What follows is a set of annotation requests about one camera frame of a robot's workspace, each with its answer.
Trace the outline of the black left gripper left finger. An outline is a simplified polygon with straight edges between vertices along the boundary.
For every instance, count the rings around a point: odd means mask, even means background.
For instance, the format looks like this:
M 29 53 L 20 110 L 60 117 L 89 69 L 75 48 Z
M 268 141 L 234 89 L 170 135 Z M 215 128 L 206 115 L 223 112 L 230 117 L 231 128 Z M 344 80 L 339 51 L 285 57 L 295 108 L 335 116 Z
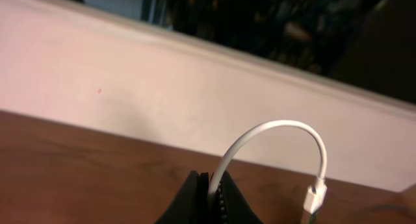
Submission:
M 208 188 L 209 174 L 191 171 L 168 208 L 155 224 L 209 223 Z

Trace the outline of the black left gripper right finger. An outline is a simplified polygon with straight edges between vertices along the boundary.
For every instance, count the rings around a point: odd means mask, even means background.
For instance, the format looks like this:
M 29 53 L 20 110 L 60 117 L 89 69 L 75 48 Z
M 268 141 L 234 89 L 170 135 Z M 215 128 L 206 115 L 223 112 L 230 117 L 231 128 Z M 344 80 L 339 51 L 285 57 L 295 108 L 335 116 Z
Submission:
M 214 224 L 263 224 L 227 171 L 215 195 Z

